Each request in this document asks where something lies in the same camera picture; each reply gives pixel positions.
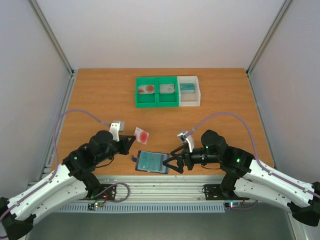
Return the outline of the red circle card from holder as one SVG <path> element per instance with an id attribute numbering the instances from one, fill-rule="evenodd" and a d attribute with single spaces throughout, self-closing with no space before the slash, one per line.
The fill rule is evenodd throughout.
<path id="1" fill-rule="evenodd" d="M 148 142 L 149 133 L 147 131 L 142 130 L 139 127 L 136 127 L 134 131 L 134 136 L 137 142 L 146 145 Z"/>

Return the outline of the blue leather card holder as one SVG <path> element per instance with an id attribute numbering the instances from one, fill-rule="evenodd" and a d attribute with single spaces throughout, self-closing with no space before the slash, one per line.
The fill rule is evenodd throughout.
<path id="1" fill-rule="evenodd" d="M 142 151 L 139 150 L 137 156 L 132 155 L 131 160 L 135 163 L 135 170 L 140 172 L 147 172 L 147 173 L 157 173 L 157 174 L 168 174 L 169 169 L 163 165 L 163 161 L 167 160 L 170 155 L 168 153 L 162 152 L 151 152 L 153 153 L 152 158 L 152 167 L 150 171 L 138 170 L 138 162 L 141 152 L 151 152 L 151 151 Z"/>

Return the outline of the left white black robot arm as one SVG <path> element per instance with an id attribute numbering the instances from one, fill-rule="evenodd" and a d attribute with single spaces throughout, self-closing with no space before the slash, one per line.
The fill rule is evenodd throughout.
<path id="1" fill-rule="evenodd" d="M 98 131 L 88 143 L 72 151 L 54 171 L 15 197 L 0 199 L 1 239 L 19 240 L 39 221 L 61 207 L 82 199 L 96 199 L 106 191 L 93 174 L 97 165 L 128 155 L 134 135 L 118 140 L 107 130 Z"/>

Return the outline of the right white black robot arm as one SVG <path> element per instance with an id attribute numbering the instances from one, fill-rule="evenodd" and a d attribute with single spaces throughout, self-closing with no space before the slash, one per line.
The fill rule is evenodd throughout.
<path id="1" fill-rule="evenodd" d="M 224 137 L 207 130 L 201 136 L 202 147 L 195 148 L 188 132 L 178 137 L 183 144 L 173 150 L 163 165 L 180 174 L 184 167 L 219 164 L 225 176 L 219 186 L 226 199 L 245 198 L 262 201 L 286 210 L 292 217 L 311 227 L 320 223 L 320 183 L 304 182 L 255 159 L 251 153 L 229 146 Z"/>

